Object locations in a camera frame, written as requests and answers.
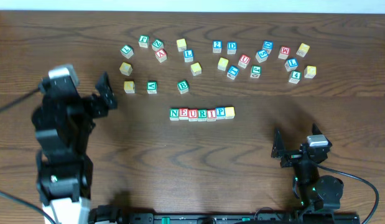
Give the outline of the red A block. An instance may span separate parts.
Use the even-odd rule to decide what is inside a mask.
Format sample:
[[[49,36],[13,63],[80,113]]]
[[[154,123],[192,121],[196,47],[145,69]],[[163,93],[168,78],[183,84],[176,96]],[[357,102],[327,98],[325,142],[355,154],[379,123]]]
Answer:
[[[167,52],[164,49],[160,49],[155,52],[156,59],[162,63],[167,60]]]

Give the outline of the blue P block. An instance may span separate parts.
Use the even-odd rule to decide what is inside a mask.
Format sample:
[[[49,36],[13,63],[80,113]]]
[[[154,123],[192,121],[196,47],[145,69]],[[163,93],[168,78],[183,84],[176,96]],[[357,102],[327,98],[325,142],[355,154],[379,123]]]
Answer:
[[[216,118],[217,119],[225,119],[226,118],[225,107],[217,107],[217,108],[215,108],[215,111],[216,111]]]

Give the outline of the green N block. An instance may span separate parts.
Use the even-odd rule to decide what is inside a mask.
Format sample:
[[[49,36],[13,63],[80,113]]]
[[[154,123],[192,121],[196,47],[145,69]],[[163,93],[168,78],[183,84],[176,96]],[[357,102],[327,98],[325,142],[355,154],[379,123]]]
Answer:
[[[171,121],[178,121],[179,120],[179,109],[178,108],[171,108],[169,110],[169,119]]]

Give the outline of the red I block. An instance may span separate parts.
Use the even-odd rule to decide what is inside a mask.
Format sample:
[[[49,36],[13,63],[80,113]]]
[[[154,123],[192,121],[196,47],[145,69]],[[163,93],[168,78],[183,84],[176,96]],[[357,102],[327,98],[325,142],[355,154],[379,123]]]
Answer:
[[[216,109],[207,110],[207,121],[216,121]]]

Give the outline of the red E block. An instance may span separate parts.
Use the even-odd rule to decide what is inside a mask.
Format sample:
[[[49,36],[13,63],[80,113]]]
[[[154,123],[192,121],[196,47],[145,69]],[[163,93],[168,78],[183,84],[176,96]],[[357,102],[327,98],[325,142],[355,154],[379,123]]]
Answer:
[[[188,108],[179,108],[179,120],[188,120]]]

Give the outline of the green R block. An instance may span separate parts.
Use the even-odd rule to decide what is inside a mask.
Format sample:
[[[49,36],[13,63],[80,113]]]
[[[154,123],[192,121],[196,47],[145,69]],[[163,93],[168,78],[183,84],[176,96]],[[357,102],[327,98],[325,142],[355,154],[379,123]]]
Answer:
[[[198,121],[199,122],[202,122],[202,121],[207,121],[207,110],[206,109],[201,109],[201,110],[198,110]]]

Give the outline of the blue L block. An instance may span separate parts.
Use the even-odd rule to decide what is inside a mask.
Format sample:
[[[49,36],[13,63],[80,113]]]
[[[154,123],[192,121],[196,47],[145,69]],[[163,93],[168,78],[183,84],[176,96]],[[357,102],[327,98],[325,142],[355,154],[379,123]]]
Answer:
[[[192,49],[183,51],[184,62],[189,63],[194,61],[194,53]]]

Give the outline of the yellow O block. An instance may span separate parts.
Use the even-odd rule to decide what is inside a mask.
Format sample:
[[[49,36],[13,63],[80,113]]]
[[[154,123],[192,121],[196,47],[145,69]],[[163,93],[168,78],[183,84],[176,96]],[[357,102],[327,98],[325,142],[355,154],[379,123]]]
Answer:
[[[197,76],[202,73],[202,67],[199,62],[191,64],[190,69],[193,76]]]

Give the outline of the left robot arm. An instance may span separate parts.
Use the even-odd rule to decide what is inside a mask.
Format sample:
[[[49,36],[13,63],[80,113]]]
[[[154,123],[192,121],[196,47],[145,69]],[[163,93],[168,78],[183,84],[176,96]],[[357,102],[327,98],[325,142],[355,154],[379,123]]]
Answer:
[[[86,154],[95,119],[108,115],[118,103],[107,73],[82,97],[70,75],[45,78],[39,84],[42,104],[33,112],[37,190],[47,223],[87,223],[91,206],[93,163]]]

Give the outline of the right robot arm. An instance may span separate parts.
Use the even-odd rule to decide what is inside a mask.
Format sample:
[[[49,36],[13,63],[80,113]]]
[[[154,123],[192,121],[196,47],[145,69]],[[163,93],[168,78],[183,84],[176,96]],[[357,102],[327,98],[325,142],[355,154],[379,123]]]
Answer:
[[[271,157],[280,159],[282,168],[294,169],[292,190],[302,204],[302,208],[285,216],[290,222],[336,222],[334,211],[340,208],[343,181],[332,175],[321,176],[318,171],[318,165],[328,158],[331,147],[332,143],[315,124],[307,141],[295,150],[286,149],[279,129],[275,129]]]

